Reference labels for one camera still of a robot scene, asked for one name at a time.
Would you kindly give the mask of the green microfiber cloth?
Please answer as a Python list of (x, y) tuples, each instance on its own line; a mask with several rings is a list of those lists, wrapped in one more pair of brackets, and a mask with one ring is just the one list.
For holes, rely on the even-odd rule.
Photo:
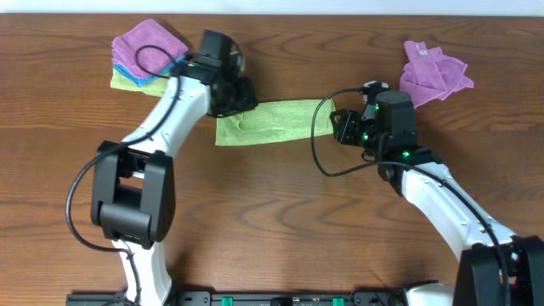
[(265, 102), (254, 110), (217, 120), (217, 146), (247, 146), (307, 139), (332, 133), (332, 99)]

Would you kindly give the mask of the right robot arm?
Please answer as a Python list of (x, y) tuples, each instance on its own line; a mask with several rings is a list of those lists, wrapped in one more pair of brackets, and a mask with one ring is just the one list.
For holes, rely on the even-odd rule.
[(409, 94), (367, 94), (363, 112), (335, 110), (335, 139), (364, 148), (382, 179), (418, 208), (459, 262), (456, 283), (413, 286), (407, 305), (541, 305), (543, 242), (522, 238), (491, 217), (428, 147), (417, 143)]

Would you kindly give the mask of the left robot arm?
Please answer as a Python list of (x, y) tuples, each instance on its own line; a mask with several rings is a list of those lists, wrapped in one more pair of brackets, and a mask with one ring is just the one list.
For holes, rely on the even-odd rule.
[(258, 105), (244, 69), (237, 43), (206, 30), (200, 51), (173, 66), (166, 92), (142, 124), (121, 143), (105, 141), (98, 148), (91, 219), (125, 255), (123, 304), (168, 300), (172, 279), (162, 243), (176, 207), (173, 162), (202, 117), (225, 118)]

